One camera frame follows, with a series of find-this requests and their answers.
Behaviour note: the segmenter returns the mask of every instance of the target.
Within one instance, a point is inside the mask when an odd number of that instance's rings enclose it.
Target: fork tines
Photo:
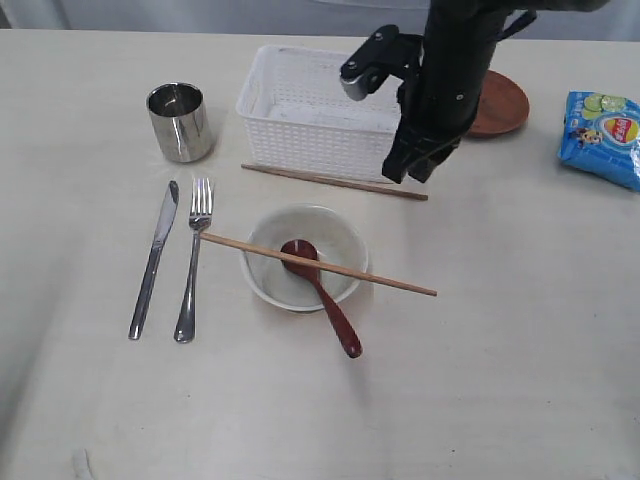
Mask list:
[[[191,216],[211,215],[213,213],[213,195],[208,178],[193,179],[191,196]]]

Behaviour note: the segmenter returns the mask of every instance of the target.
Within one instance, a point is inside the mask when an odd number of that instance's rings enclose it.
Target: chopstick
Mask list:
[[[311,260],[308,258],[298,257],[296,255],[289,255],[288,253],[279,252],[277,250],[271,250],[270,248],[262,247],[260,245],[253,245],[251,243],[241,242],[232,238],[221,237],[212,233],[203,232],[200,234],[200,238],[207,242],[217,243],[218,245],[224,245],[226,247],[242,250],[243,252],[255,253],[258,255],[264,255],[265,257],[277,258],[298,265],[304,265],[306,267],[313,267],[319,270],[325,270],[327,272],[337,273],[346,277],[357,278],[364,280],[365,282],[378,283],[380,285],[386,285],[387,287],[399,288],[401,290],[407,290],[409,292],[421,293],[423,295],[429,295],[435,297],[438,292],[431,290],[430,288],[419,287],[418,285],[412,285],[410,283],[399,282],[386,277],[379,277],[366,272],[360,272],[351,268],[342,267],[340,265],[333,265],[331,263],[318,262],[317,260]]]
[[[302,172],[300,170],[287,170],[284,168],[267,167],[262,165],[252,165],[243,163],[240,165],[245,170],[253,170],[254,172],[269,173],[271,175],[278,175],[280,177],[294,178],[296,180],[303,180],[305,182],[322,183],[324,185],[333,185],[334,187],[352,188],[355,190],[363,190],[365,192],[380,193],[382,195],[391,195],[394,197],[407,198],[409,200],[419,200],[424,202],[429,198],[428,195],[423,193],[407,192],[405,190],[395,190],[388,187],[380,187],[378,185],[371,185],[368,183],[358,183],[349,180],[340,180],[338,178],[323,177],[309,172]]]

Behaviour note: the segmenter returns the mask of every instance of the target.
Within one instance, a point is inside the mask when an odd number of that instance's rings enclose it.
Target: fork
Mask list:
[[[178,316],[173,338],[178,343],[189,343],[196,336],[196,271],[200,253],[200,232],[209,228],[213,214],[213,195],[208,178],[193,181],[189,227],[193,230],[191,243],[191,261],[187,275],[187,288],[184,291],[182,308]]]

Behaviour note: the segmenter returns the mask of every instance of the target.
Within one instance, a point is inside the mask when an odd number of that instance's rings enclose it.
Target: cartoon character on bag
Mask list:
[[[580,148],[584,148],[585,145],[600,145],[604,139],[602,132],[593,128],[578,128],[571,133],[571,136],[578,139]]]

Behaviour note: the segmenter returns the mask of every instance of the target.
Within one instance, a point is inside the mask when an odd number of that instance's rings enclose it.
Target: butter knife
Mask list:
[[[160,218],[158,219],[156,232],[153,235],[149,261],[147,262],[147,268],[144,271],[144,277],[142,277],[142,285],[140,286],[138,301],[136,302],[136,308],[133,312],[131,327],[129,327],[129,340],[138,340],[140,335],[142,335],[142,328],[144,327],[144,321],[147,318],[147,311],[149,310],[149,301],[151,300],[153,283],[156,280],[156,273],[158,271],[158,265],[160,264],[160,255],[162,254],[162,248],[167,240],[169,231],[171,231],[171,225],[173,225],[173,219],[176,216],[177,209],[178,184],[171,180],[167,187],[167,193],[164,196],[164,201],[162,202],[162,209],[160,210]]]

